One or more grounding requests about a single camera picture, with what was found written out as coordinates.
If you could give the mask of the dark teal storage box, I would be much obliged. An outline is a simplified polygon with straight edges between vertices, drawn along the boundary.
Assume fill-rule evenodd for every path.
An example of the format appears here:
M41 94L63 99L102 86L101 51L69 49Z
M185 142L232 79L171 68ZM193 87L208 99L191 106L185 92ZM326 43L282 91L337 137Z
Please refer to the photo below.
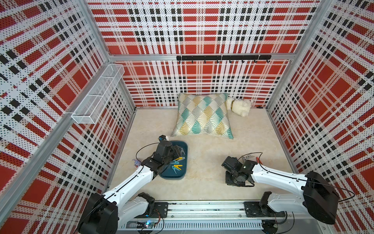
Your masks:
M188 145L184 141L174 140L173 146L178 146L181 156L172 161L168 168L160 174L160 177L167 180L181 180L187 171L188 163Z

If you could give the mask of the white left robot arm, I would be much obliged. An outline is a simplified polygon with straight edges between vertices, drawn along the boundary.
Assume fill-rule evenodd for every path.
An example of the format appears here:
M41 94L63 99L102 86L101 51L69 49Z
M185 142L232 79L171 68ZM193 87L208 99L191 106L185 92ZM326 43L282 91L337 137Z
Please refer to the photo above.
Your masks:
M139 190L171 166L185 166L188 146L183 141L160 139L156 151L144 159L136 171L104 194L91 194L80 218L79 234L114 234L137 216L151 216L155 199Z

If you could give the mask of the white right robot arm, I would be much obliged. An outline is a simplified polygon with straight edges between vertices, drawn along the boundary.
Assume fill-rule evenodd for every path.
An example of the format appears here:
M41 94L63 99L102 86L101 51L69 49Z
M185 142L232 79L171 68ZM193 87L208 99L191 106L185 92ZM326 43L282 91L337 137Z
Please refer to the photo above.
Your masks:
M287 191L287 194L265 192L260 207L266 212L307 213L329 225L336 222L339 194L320 174L294 174L263 166L259 162L227 157L222 163L227 185L254 187L267 184Z

